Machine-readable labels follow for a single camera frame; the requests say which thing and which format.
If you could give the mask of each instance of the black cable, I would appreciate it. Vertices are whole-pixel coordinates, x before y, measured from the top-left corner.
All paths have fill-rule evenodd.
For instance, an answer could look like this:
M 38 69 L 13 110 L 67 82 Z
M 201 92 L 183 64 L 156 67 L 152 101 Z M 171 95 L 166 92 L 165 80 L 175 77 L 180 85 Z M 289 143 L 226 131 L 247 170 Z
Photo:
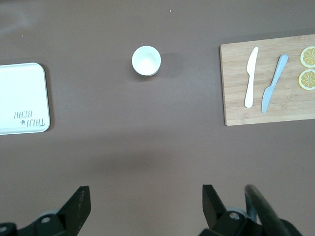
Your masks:
M 257 212 L 267 236 L 291 236 L 283 222 L 278 218 L 267 200 L 254 185 L 246 185 L 245 195 L 247 210 L 249 210 L 247 214 L 250 217 L 256 218 Z

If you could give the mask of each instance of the knife handle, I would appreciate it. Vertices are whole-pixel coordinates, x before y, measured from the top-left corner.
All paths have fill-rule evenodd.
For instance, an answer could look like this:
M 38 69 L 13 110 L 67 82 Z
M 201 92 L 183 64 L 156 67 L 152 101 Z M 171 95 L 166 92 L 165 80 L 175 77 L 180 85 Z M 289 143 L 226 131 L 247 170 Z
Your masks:
M 278 82 L 278 79 L 279 79 L 282 71 L 284 70 L 284 67 L 285 67 L 287 60 L 288 60 L 287 54 L 283 54 L 279 57 L 276 71 L 275 71 L 275 75 L 274 75 L 274 78 L 272 79 L 272 82 L 271 82 L 271 86 L 275 86 L 276 83 Z
M 250 108 L 252 107 L 254 100 L 254 75 L 250 75 L 250 78 L 248 79 L 248 86 L 247 91 L 245 95 L 245 107 Z

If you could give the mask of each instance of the light blue knife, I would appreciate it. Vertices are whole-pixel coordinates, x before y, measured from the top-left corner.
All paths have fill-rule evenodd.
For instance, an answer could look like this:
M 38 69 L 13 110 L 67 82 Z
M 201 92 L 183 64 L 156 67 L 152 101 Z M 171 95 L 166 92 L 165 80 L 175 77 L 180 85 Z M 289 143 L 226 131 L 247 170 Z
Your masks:
M 275 89 L 275 86 L 278 82 L 278 79 L 279 79 L 282 71 L 284 70 L 284 67 L 285 67 L 287 60 L 288 60 L 287 54 L 283 54 L 279 57 L 276 71 L 274 74 L 274 78 L 272 79 L 271 85 L 265 89 L 264 95 L 262 97 L 261 110 L 263 113 L 267 112 L 268 105 L 269 105 L 269 102 L 271 99 L 271 95 Z

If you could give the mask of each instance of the knife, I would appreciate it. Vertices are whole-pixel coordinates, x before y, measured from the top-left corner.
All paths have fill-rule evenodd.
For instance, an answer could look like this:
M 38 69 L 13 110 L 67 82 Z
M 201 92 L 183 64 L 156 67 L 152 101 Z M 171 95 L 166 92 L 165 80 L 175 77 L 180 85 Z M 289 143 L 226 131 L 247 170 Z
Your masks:
M 255 74 L 255 67 L 256 67 L 256 60 L 257 60 L 258 48 L 255 47 L 252 50 L 250 58 L 247 62 L 247 73 L 249 75 L 247 91 L 245 95 L 245 107 L 249 108 L 252 107 L 253 103 L 253 96 L 254 96 L 254 74 Z
M 267 112 L 268 105 L 271 99 L 271 95 L 275 89 L 275 86 L 278 82 L 278 79 L 284 70 L 285 64 L 288 60 L 288 55 L 283 54 L 279 57 L 278 64 L 276 67 L 276 71 L 274 74 L 274 78 L 272 79 L 271 85 L 265 89 L 264 95 L 262 96 L 262 102 L 261 102 L 261 110 L 263 113 Z

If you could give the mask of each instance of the white tray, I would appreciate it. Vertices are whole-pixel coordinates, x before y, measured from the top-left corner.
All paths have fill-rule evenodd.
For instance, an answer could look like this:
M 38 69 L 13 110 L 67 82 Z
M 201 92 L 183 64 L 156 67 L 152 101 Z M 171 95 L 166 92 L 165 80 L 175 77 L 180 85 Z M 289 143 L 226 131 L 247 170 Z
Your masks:
M 0 66 L 0 135 L 43 132 L 49 125 L 43 67 L 37 63 Z

